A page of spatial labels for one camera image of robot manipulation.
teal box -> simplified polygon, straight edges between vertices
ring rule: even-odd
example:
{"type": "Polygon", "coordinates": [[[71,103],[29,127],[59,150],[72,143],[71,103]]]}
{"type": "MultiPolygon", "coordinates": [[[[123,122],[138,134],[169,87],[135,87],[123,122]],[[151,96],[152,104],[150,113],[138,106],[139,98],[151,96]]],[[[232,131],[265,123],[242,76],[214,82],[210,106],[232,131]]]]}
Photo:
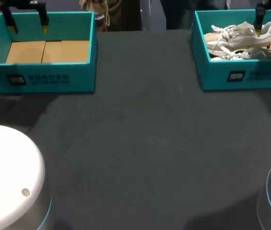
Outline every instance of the teal box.
{"type": "MultiPolygon", "coordinates": [[[[255,10],[195,12],[191,45],[203,90],[271,89],[271,59],[211,61],[204,41],[204,34],[213,32],[211,25],[253,24],[255,14],[255,10]],[[239,79],[232,81],[232,74],[239,74],[239,79]]],[[[271,11],[264,17],[263,24],[267,22],[271,22],[271,11]]]]}
{"type": "Polygon", "coordinates": [[[93,12],[49,12],[46,34],[38,13],[14,13],[13,17],[18,34],[6,27],[0,14],[0,93],[94,91],[97,38],[93,12]],[[5,64],[12,41],[60,40],[89,40],[88,62],[5,64]]]}

black tabletop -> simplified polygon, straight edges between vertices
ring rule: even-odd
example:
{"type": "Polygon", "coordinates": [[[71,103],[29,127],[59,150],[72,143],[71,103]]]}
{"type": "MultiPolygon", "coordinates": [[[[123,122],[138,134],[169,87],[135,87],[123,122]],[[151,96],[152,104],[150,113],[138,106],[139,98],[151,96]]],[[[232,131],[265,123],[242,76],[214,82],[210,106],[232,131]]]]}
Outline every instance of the black tabletop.
{"type": "Polygon", "coordinates": [[[0,96],[44,156],[55,230],[259,229],[271,91],[203,92],[187,31],[98,40],[95,94],[0,96]]]}

white sneaker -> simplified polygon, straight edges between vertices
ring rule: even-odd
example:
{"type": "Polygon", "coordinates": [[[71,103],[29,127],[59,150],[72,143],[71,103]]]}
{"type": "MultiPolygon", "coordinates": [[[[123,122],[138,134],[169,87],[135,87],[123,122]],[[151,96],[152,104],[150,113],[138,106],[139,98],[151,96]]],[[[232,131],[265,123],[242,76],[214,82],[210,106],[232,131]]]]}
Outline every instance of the white sneaker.
{"type": "Polygon", "coordinates": [[[225,28],[211,26],[215,33],[204,35],[208,51],[216,56],[226,56],[220,47],[230,51],[249,49],[253,46],[266,47],[271,44],[271,22],[262,26],[260,37],[257,36],[253,25],[244,22],[240,25],[230,25],[225,28]]]}
{"type": "Polygon", "coordinates": [[[230,52],[225,47],[221,47],[221,49],[227,53],[226,56],[215,57],[212,58],[211,61],[224,61],[224,60],[246,60],[246,59],[271,59],[271,49],[262,48],[260,46],[256,46],[246,49],[235,50],[230,52]]]}
{"type": "Polygon", "coordinates": [[[221,47],[221,50],[226,53],[226,56],[212,58],[211,61],[230,61],[230,60],[246,60],[246,59],[266,59],[266,55],[263,51],[257,51],[250,53],[247,49],[238,49],[231,52],[225,47],[221,47]]]}

cardboard box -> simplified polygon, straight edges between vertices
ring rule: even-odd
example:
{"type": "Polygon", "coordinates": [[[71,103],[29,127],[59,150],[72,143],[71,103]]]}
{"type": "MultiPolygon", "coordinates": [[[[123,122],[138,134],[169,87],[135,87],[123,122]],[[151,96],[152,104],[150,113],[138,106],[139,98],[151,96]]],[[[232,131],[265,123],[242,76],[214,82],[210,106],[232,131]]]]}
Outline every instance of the cardboard box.
{"type": "Polygon", "coordinates": [[[0,93],[93,92],[97,39],[93,12],[13,13],[14,34],[0,14],[0,93]]]}
{"type": "MultiPolygon", "coordinates": [[[[203,90],[271,89],[271,59],[211,61],[204,34],[245,21],[253,24],[255,10],[196,11],[191,45],[203,90]]],[[[267,11],[263,24],[271,22],[267,11]]]]}

person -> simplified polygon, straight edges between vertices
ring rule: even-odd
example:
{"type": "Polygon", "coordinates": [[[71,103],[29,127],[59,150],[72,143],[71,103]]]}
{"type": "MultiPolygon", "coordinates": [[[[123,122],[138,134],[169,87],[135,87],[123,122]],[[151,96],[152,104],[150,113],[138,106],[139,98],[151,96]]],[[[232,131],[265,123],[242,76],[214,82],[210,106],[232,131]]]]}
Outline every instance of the person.
{"type": "Polygon", "coordinates": [[[166,17],[166,28],[190,29],[194,11],[225,10],[229,0],[160,0],[166,17]]]}
{"type": "Polygon", "coordinates": [[[95,12],[98,31],[141,30],[138,0],[79,0],[84,11],[95,12]]]}

